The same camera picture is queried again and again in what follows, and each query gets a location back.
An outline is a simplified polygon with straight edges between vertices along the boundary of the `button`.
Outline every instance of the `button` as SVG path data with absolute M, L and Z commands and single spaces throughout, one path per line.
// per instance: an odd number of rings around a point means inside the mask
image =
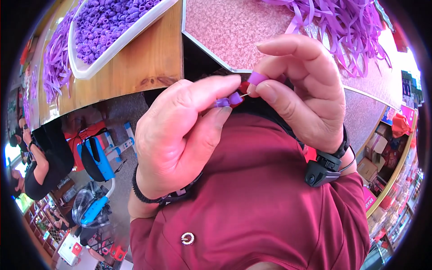
M 195 236 L 191 232 L 186 232 L 181 236 L 181 242 L 184 245 L 190 245 L 195 241 Z

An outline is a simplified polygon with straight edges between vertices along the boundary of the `pink countertop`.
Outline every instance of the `pink countertop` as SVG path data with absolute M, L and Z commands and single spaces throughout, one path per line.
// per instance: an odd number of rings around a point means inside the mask
M 232 69 L 253 69 L 263 57 L 254 43 L 283 34 L 293 18 L 293 13 L 287 7 L 268 5 L 261 0 L 185 2 L 185 31 Z M 300 33 L 316 38 L 317 27 L 302 27 Z M 389 29 L 381 33 L 379 42 L 389 55 L 393 68 L 385 60 L 370 59 L 366 78 L 351 78 L 341 67 L 342 81 L 346 86 L 399 108 L 402 102 L 402 78 L 396 45 Z M 327 37 L 324 37 L 323 44 L 329 47 Z

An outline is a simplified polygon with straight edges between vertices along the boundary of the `red stool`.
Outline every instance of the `red stool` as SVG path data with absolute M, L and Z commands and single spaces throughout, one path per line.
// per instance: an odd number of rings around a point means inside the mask
M 121 249 L 121 246 L 115 247 L 114 244 L 111 247 L 111 257 L 113 257 L 116 260 L 123 260 L 124 256 L 126 255 L 127 251 L 123 251 Z
M 109 241 L 104 241 L 103 243 L 102 243 L 102 246 L 103 246 L 103 248 L 102 248 L 102 253 L 104 254 L 104 255 L 108 255 L 108 253 L 110 253 L 111 252 L 111 249 L 114 247 L 114 244 L 111 244 L 110 246 L 107 246 L 106 244 L 108 243 Z

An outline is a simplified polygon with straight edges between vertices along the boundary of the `plaid shirt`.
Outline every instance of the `plaid shirt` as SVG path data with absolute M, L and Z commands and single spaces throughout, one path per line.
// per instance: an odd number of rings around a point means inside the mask
M 107 204 L 102 208 L 102 211 L 95 217 L 95 220 L 87 224 L 82 224 L 81 219 L 90 205 L 105 196 L 108 193 L 108 189 L 104 186 L 99 187 L 95 181 L 88 182 L 76 195 L 75 201 L 72 208 L 72 219 L 76 224 L 83 228 L 101 228 L 105 225 L 109 225 L 108 215 L 111 214 L 111 208 Z

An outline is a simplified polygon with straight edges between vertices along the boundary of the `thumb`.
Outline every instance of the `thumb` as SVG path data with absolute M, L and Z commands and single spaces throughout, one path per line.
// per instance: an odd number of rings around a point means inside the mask
M 190 174 L 191 181 L 198 176 L 219 144 L 222 127 L 231 112 L 231 107 L 213 108 L 199 118 L 190 131 L 177 166 L 186 175 Z
M 258 84 L 256 93 L 273 107 L 293 130 L 306 131 L 306 123 L 320 121 L 318 115 L 291 88 L 278 81 L 266 80 Z

